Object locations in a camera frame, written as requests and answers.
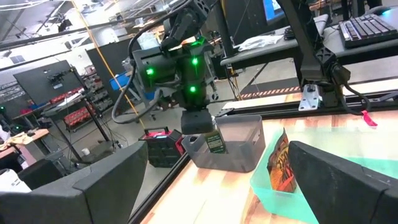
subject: snack bag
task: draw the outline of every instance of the snack bag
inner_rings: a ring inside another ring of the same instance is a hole
[[[284,129],[268,159],[267,169],[273,190],[294,192],[296,189],[296,180],[287,157],[288,151],[289,140]]]

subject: green led light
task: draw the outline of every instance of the green led light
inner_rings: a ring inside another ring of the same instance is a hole
[[[197,58],[193,58],[192,59],[192,65],[197,65],[198,64],[198,59]]]
[[[194,87],[194,86],[191,86],[191,87],[189,88],[189,91],[190,91],[191,93],[195,93],[195,92],[197,91],[197,88]]]
[[[153,75],[155,73],[153,68],[147,69],[147,75]]]

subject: person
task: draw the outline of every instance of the person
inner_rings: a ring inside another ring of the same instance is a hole
[[[381,0],[368,0],[368,6],[370,9],[372,9],[374,7],[381,6],[381,5],[382,5]]]

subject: teal plastic bin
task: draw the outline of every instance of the teal plastic bin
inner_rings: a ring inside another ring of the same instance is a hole
[[[285,131],[289,142],[301,141],[382,174],[398,178],[398,151],[391,149],[391,141],[395,141],[398,136],[396,129],[305,128]],[[251,187],[268,212],[307,223],[318,223],[300,186],[294,193],[272,190],[267,170],[268,158],[282,133],[283,128],[277,130],[267,145],[250,180]]]

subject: yellow cable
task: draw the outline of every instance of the yellow cable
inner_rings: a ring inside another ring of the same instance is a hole
[[[73,4],[73,7],[78,11],[79,16],[80,16],[80,19],[83,21],[83,23],[84,23],[84,25],[85,25],[85,28],[86,28],[86,30],[87,30],[87,33],[88,33],[88,35],[90,36],[91,41],[94,43],[95,49],[98,51],[98,54],[99,54],[99,56],[101,57],[102,61],[104,62],[106,68],[108,69],[108,72],[111,74],[111,76],[112,76],[112,78],[114,79],[114,81],[118,84],[119,90],[120,90],[120,91],[123,91],[122,86],[121,86],[121,85],[119,84],[119,82],[118,82],[118,79],[117,79],[117,78],[115,77],[115,75],[113,74],[113,72],[112,72],[111,68],[109,67],[108,63],[106,63],[106,60],[105,60],[105,58],[104,58],[104,55],[101,53],[101,50],[100,50],[100,48],[98,47],[98,43],[97,43],[97,41],[95,40],[95,38],[94,38],[93,33],[91,32],[91,30],[88,28],[88,24],[87,24],[85,18],[84,18],[84,17],[82,16],[82,14],[80,13],[80,10],[79,10],[79,8],[78,8],[77,5],[76,5],[75,0],[72,0],[72,4]],[[135,114],[138,115],[138,112],[137,112],[136,108],[135,108],[134,105],[131,103],[131,101],[130,101],[130,99],[128,98],[128,96],[127,96],[127,95],[124,95],[124,97],[127,99],[127,102],[129,102],[129,104],[130,104],[132,110],[135,112]],[[142,128],[145,129],[145,125],[144,125],[144,123],[142,122],[141,119],[139,119],[139,122],[141,123]]]

